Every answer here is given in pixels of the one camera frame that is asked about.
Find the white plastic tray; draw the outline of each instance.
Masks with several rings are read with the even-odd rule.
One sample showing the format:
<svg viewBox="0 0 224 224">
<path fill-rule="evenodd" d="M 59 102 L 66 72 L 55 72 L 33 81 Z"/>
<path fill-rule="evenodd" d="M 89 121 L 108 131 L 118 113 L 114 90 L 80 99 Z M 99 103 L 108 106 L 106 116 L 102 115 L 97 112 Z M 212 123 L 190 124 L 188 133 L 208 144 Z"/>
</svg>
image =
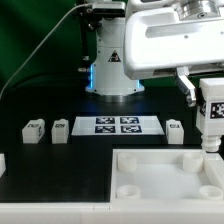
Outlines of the white plastic tray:
<svg viewBox="0 0 224 224">
<path fill-rule="evenodd" d="M 126 154 L 136 158 L 134 171 L 120 171 L 118 156 Z M 186 154 L 202 155 L 202 170 L 192 173 L 183 169 Z M 141 200 L 200 200 L 199 189 L 212 185 L 224 190 L 224 163 L 219 154 L 207 154 L 202 150 L 114 150 L 112 168 L 111 202 L 120 200 L 121 186 L 135 186 L 141 192 Z"/>
</svg>

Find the white platform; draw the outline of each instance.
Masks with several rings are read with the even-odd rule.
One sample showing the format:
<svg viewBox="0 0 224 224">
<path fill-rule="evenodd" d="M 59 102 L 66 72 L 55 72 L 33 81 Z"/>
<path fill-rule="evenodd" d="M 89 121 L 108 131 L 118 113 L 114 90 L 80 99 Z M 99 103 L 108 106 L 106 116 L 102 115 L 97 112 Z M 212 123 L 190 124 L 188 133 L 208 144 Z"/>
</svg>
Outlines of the white platform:
<svg viewBox="0 0 224 224">
<path fill-rule="evenodd" d="M 76 117 L 72 135 L 164 135 L 164 132 L 156 116 L 99 116 Z"/>
</svg>

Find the white block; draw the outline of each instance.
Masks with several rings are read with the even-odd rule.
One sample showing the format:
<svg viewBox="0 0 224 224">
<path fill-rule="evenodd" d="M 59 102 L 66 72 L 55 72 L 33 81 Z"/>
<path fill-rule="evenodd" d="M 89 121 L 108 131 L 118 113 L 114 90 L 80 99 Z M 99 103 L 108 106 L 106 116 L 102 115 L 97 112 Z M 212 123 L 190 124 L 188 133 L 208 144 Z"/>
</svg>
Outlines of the white block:
<svg viewBox="0 0 224 224">
<path fill-rule="evenodd" d="M 38 143 L 45 133 L 45 122 L 43 119 L 30 120 L 23 128 L 23 143 Z"/>
<path fill-rule="evenodd" d="M 166 136 L 168 144 L 183 144 L 184 129 L 181 122 L 175 120 L 166 121 Z"/>
<path fill-rule="evenodd" d="M 53 144 L 67 143 L 69 134 L 68 120 L 61 119 L 55 121 L 51 129 L 51 134 Z"/>
<path fill-rule="evenodd" d="M 5 170 L 6 170 L 5 155 L 4 154 L 0 154 L 0 177 L 3 175 Z"/>
</svg>

